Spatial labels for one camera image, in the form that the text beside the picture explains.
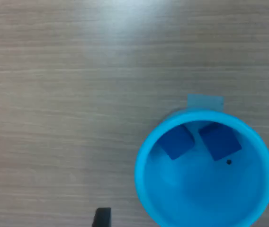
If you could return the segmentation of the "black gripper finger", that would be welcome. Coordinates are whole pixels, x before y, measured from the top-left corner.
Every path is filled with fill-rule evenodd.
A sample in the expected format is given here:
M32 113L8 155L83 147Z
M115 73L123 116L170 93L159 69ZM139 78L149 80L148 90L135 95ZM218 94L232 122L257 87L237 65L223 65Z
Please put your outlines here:
M92 227L111 227L111 208L97 208Z

